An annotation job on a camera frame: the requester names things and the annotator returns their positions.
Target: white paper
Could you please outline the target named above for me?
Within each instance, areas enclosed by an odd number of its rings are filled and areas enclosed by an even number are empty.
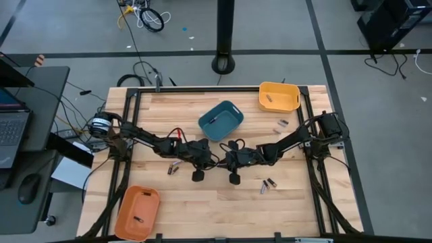
[[[74,142],[73,145],[91,154],[90,149],[79,142]],[[87,168],[78,162],[64,157],[60,161],[59,166],[57,166],[51,177],[82,189],[82,185],[84,184],[84,181],[89,175],[90,171],[91,168]]]

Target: blue bin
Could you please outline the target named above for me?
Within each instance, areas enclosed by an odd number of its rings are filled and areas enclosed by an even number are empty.
[[[223,101],[204,114],[198,125],[207,138],[220,141],[234,131],[243,119],[243,113],[231,101]]]

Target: wooden tabletop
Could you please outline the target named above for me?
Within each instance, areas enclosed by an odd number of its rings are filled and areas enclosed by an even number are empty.
[[[308,88],[314,114],[321,114],[323,110],[330,112],[326,87]],[[111,88],[106,111],[121,115],[125,95],[126,88]],[[231,101],[240,109],[244,121],[222,142],[243,138],[247,147],[254,148],[257,144],[276,142],[299,126],[296,112],[261,111],[257,92],[144,93],[138,126],[158,136],[166,136],[174,128],[180,127],[188,140],[199,140],[205,137],[198,126],[199,117],[224,100]],[[279,135],[273,129],[278,127],[280,119],[289,121],[289,125]],[[221,159],[225,157],[217,142],[210,142],[210,147]],[[345,161],[342,150],[330,150],[334,157]],[[107,152],[96,155],[93,168],[106,158]],[[206,171],[204,181],[193,182],[191,177],[194,168],[189,163],[180,164],[180,169],[174,175],[167,175],[169,164],[174,161],[176,159],[162,159],[150,148],[140,144],[134,147],[129,186],[154,188],[161,195],[156,224],[150,238],[154,238],[156,233],[162,233],[164,238],[270,238],[274,237],[274,232],[281,232],[283,237],[319,235],[306,160],[300,149],[286,152],[273,167],[257,165],[239,169],[242,183],[238,186],[230,184],[229,171],[220,168]],[[346,219],[361,231],[362,224],[346,167],[333,159],[326,159],[325,164],[334,203]],[[113,162],[109,161],[92,174],[78,236],[90,228],[105,208],[112,169]],[[120,169],[119,181],[122,176],[123,167]],[[271,178],[278,186],[260,194],[263,180],[267,178]],[[322,201],[321,204],[329,231],[327,209]],[[111,214],[110,234],[114,234],[117,210],[115,208]]]

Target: black stripe on floor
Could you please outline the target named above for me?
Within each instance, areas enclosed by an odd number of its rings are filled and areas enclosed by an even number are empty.
[[[327,78],[331,100],[333,101],[333,106],[335,107],[335,111],[339,113],[340,118],[344,121],[345,119],[344,119],[344,114],[342,112],[342,106],[339,100],[338,91],[336,90],[335,80],[331,72],[329,58],[325,50],[323,37],[321,36],[321,31],[319,29],[318,20],[315,14],[312,0],[306,0],[306,4],[308,7],[310,20],[312,22],[313,32],[315,33],[315,38],[317,40],[318,49],[320,51],[321,61],[323,62],[325,77]],[[351,178],[354,186],[354,193],[356,195],[358,210],[360,211],[363,230],[368,234],[373,234],[371,216],[369,215],[369,211],[367,209],[365,194],[363,192],[360,175],[358,173],[358,168],[357,168],[354,152],[350,141],[345,142],[345,151],[352,172]]]
[[[0,36],[0,47],[5,42],[7,35],[12,29],[12,26],[15,24],[16,18],[18,17],[18,14],[20,14],[21,9],[23,8],[24,4],[26,3],[26,0],[21,0],[18,5],[16,6],[16,9],[12,15],[12,17],[9,19],[9,22],[7,23],[4,31],[1,33]]]
[[[141,51],[141,57],[199,57],[214,56],[216,51]],[[233,55],[370,55],[370,50],[275,50],[275,49],[255,49],[255,50],[233,50]],[[415,54],[416,49],[398,49],[389,53],[380,54]],[[432,49],[421,49],[422,54],[432,54]],[[39,53],[28,54],[8,54],[12,59],[26,59],[27,57],[38,56]],[[104,53],[44,53],[45,58],[101,58],[101,57],[137,57],[136,52],[104,52]]]

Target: cable bundle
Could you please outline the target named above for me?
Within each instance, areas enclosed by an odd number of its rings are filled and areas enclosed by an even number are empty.
[[[171,20],[171,14],[166,11],[162,14],[159,14],[157,11],[150,8],[151,0],[144,0],[144,4],[137,4],[135,0],[132,2],[132,8],[134,9],[134,14],[138,18],[136,22],[136,26],[138,28],[145,27],[148,31],[151,32],[159,32],[164,29],[165,24]],[[167,14],[168,20],[163,21],[162,15]],[[153,28],[150,24],[155,23],[160,26],[159,28]]]

